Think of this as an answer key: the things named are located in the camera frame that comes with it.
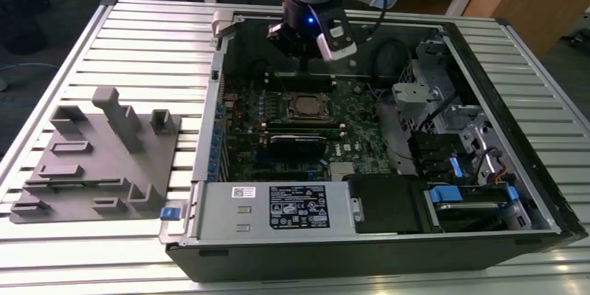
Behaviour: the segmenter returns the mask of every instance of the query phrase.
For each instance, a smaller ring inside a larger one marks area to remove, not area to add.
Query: blue tab
[[[461,166],[460,166],[460,162],[457,158],[449,158],[449,160],[452,161],[452,166],[454,169],[454,174],[457,175],[458,178],[464,177],[464,171],[461,170]]]
[[[519,200],[520,196],[517,188],[509,187],[508,192],[509,192],[511,201],[515,202],[516,200]]]
[[[464,202],[464,196],[458,186],[436,186],[429,190],[433,203],[440,202]]]
[[[159,211],[159,219],[165,221],[181,220],[181,207],[163,207]]]

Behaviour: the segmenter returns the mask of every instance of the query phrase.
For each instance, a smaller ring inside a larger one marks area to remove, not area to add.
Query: warning label
[[[269,196],[274,229],[330,227],[325,186],[270,187]]]

